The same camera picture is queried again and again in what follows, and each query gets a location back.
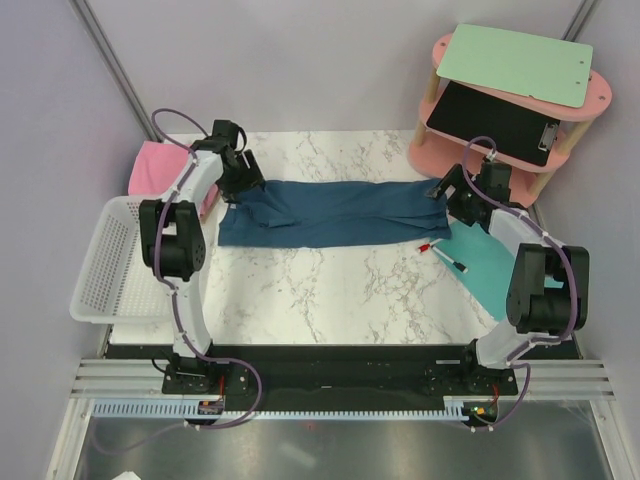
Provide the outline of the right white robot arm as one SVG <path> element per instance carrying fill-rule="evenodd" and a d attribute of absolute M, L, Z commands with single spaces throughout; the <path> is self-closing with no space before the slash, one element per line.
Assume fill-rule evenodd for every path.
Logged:
<path fill-rule="evenodd" d="M 493 369 L 505 369 L 538 345 L 557 345 L 581 330 L 588 318 L 589 252 L 566 245 L 544 231 L 526 209 L 510 200 L 511 167 L 486 163 L 474 177 L 455 165 L 428 197 L 448 189 L 447 208 L 464 225 L 479 225 L 514 257 L 506 292 L 506 319 L 469 348 L 475 359 L 458 368 L 467 392 L 483 392 Z"/>

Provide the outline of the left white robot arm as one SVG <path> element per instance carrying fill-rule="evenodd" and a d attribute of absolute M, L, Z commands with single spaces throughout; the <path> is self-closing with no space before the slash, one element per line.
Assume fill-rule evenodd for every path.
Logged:
<path fill-rule="evenodd" d="M 205 141 L 205 149 L 187 154 L 176 180 L 157 199 L 140 202 L 138 218 L 145 265 L 169 298 L 173 316 L 173 351 L 199 358 L 186 370 L 185 382 L 198 393 L 208 393 L 219 382 L 219 369 L 204 360 L 212 340 L 204 320 L 200 273 L 207 258 L 200 210 L 211 187 L 224 200 L 264 184 L 253 152 L 235 150 L 230 143 Z"/>

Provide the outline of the blue t shirt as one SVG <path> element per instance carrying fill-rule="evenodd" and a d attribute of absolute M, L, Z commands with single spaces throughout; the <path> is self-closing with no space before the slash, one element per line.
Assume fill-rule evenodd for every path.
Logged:
<path fill-rule="evenodd" d="M 218 245 L 318 249 L 449 239 L 446 200 L 427 195 L 436 184 L 270 180 L 229 206 Z"/>

